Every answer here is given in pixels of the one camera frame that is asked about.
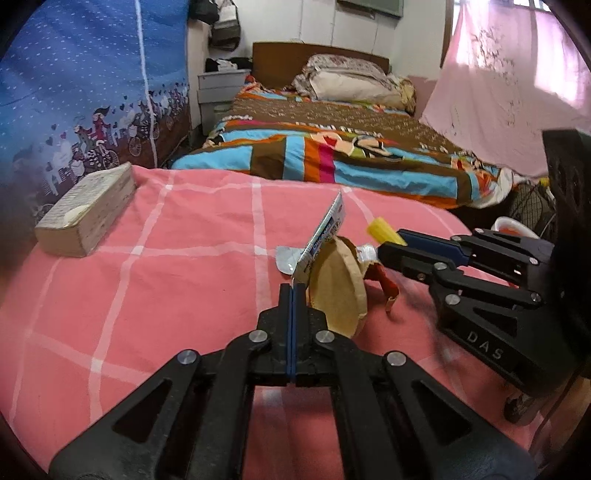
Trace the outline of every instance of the wooden block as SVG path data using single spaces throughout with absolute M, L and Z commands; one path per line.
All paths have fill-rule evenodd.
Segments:
M 88 174 L 35 227 L 43 251 L 85 257 L 105 236 L 135 192 L 131 164 Z

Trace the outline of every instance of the wooden headboard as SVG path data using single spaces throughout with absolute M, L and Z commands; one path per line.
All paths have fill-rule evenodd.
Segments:
M 354 59 L 369 60 L 388 73 L 390 61 L 371 53 L 346 48 L 295 42 L 255 42 L 252 45 L 252 74 L 267 88 L 289 85 L 301 73 L 308 59 L 317 53 L 343 55 Z

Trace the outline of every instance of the hanging bag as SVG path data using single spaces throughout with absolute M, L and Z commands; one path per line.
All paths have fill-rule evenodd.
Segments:
M 217 4 L 213 0 L 191 0 L 189 18 L 213 25 L 220 19 Z
M 241 35 L 238 8 L 232 0 L 224 0 L 219 8 L 219 20 L 212 27 L 210 46 L 219 50 L 234 51 L 240 45 Z

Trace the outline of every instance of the pillow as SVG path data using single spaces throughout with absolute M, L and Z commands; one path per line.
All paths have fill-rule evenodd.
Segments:
M 378 103 L 414 113 L 416 96 L 408 79 L 386 74 L 373 62 L 340 55 L 312 55 L 295 77 L 300 95 L 315 100 Z
M 392 86 L 386 88 L 369 77 L 320 71 L 310 79 L 310 84 L 318 100 L 379 103 L 397 110 L 405 109 L 399 91 Z

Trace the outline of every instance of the pink bedsheet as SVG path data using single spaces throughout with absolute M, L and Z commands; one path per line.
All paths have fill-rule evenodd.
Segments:
M 134 174 L 135 198 L 98 250 L 73 259 L 35 248 L 0 309 L 0 409 L 46 469 L 178 351 L 208 353 L 253 329 L 286 281 L 275 247 L 305 245 L 339 188 L 229 171 Z M 365 227 L 374 216 L 446 238 L 467 233 L 452 214 L 419 202 L 343 192 L 341 233 L 357 244 L 371 242 Z M 376 285 L 367 283 L 369 316 L 357 344 L 406 352 L 527 447 L 532 428 L 502 418 L 510 388 L 435 331 L 426 287 L 400 278 L 388 317 Z M 342 478 L 326 390 L 259 388 L 252 419 L 246 478 Z

